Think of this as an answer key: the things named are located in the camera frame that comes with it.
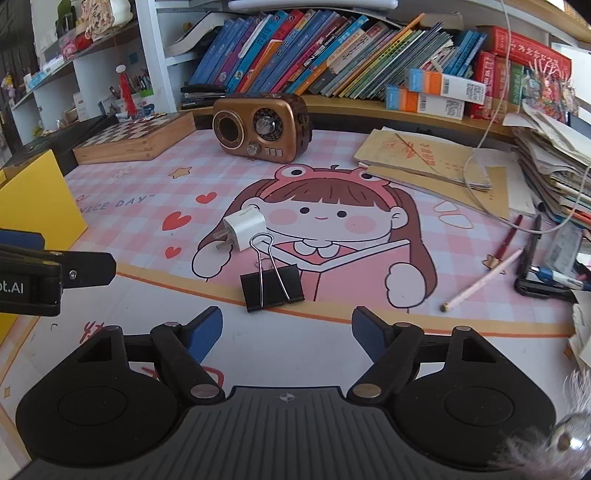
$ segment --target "white cable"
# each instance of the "white cable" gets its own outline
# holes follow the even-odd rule
[[[506,81],[505,81],[505,88],[503,88],[503,93],[502,93],[501,98],[500,98],[500,100],[502,100],[503,98],[505,98],[505,94],[507,92],[507,89],[509,88],[509,72],[510,72],[509,55],[511,54],[512,32],[511,32],[511,23],[509,22],[509,14],[507,13],[507,7],[505,5],[505,0],[500,0],[500,2],[501,2],[501,5],[503,6],[503,12],[505,13],[505,21],[507,22],[507,31],[509,32],[509,41],[507,43],[507,55],[506,55],[506,58],[505,58],[505,62],[506,62],[505,63]],[[505,220],[504,218],[501,218],[498,215],[495,215],[494,213],[491,213],[482,204],[482,202],[478,199],[478,197],[476,197],[476,195],[474,194],[474,191],[472,190],[472,187],[470,186],[470,183],[466,179],[466,172],[467,172],[468,165],[474,159],[474,155],[476,154],[476,152],[482,147],[482,144],[485,142],[486,137],[488,137],[488,134],[491,131],[492,125],[495,123],[495,119],[499,115],[499,111],[501,110],[501,105],[502,105],[502,101],[499,101],[499,106],[496,108],[495,113],[493,114],[493,116],[491,118],[491,122],[489,123],[488,128],[486,129],[486,131],[484,132],[484,136],[482,137],[482,140],[480,140],[480,143],[473,150],[472,155],[470,155],[470,157],[468,158],[468,160],[466,160],[466,164],[464,165],[464,169],[462,171],[464,184],[466,185],[466,187],[468,189],[468,192],[470,193],[470,196],[480,206],[480,208],[482,210],[484,210],[488,215],[490,215],[493,218],[496,218],[497,220],[499,220],[500,222],[504,223],[505,225],[508,225],[510,227],[513,227],[513,228],[516,228],[517,230],[520,230],[522,232],[533,233],[535,235],[543,235],[544,233],[555,232],[556,230],[559,230],[562,227],[564,227],[570,221],[570,219],[574,215],[574,211],[576,210],[576,208],[580,204],[581,196],[583,195],[583,191],[584,191],[584,188],[585,188],[585,179],[587,178],[587,174],[589,174],[589,170],[591,170],[591,164],[589,164],[589,166],[585,170],[585,173],[583,174],[583,180],[581,181],[581,188],[579,189],[579,195],[577,196],[577,200],[574,203],[573,209],[570,212],[569,216],[566,217],[564,219],[564,221],[562,223],[560,223],[559,225],[556,225],[555,227],[552,227],[552,228],[550,228],[548,230],[540,230],[540,231],[538,231],[538,230],[530,230],[528,228],[523,228],[523,227],[514,225],[512,222],[509,222],[509,221]]]

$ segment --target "pencil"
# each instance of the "pencil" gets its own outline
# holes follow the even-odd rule
[[[515,221],[515,226],[520,226],[522,221],[523,221],[523,215],[519,215],[517,217],[517,220]],[[505,255],[505,253],[507,252],[507,248],[509,247],[509,245],[513,241],[513,237],[515,236],[516,233],[517,233],[517,228],[512,227],[511,230],[509,230],[509,233],[507,234],[505,239],[503,240],[503,243],[501,243],[501,246],[496,251],[495,258],[499,261],[499,263],[501,262],[501,260],[503,260],[503,255]]]
[[[478,290],[480,290],[484,285],[486,285],[491,279],[499,275],[504,269],[506,269],[509,265],[511,265],[515,260],[519,258],[519,256],[523,253],[523,249],[520,248],[518,251],[514,252],[507,260],[504,262],[499,263],[495,268],[493,268],[490,272],[488,272],[484,277],[474,283],[473,286],[468,287],[458,296],[453,298],[452,300],[448,301],[441,305],[442,312],[449,312],[452,308],[458,306],[464,300],[469,298],[470,296],[474,295]]]

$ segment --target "wooden shelf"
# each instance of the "wooden shelf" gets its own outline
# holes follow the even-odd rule
[[[324,113],[328,115],[361,116],[396,120],[429,127],[447,128],[471,135],[483,135],[488,127],[488,120],[453,120],[440,116],[425,115],[423,113],[409,113],[398,110],[386,110],[383,102],[372,100],[351,100],[349,98],[327,98],[322,95],[304,95],[310,113]],[[193,115],[211,115],[212,107],[195,108]],[[502,125],[493,125],[489,133],[490,138],[513,143],[511,129]]]

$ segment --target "barcode label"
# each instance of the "barcode label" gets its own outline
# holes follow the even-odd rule
[[[445,112],[447,116],[452,116],[454,118],[462,118],[462,103],[458,102],[457,100],[448,100],[445,104]]]
[[[484,103],[485,86],[478,83],[468,83],[466,85],[466,97],[469,102]]]

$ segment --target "wooden box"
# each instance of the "wooden box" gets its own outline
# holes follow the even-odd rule
[[[74,149],[80,165],[153,160],[195,131],[193,115],[168,113],[113,125]]]

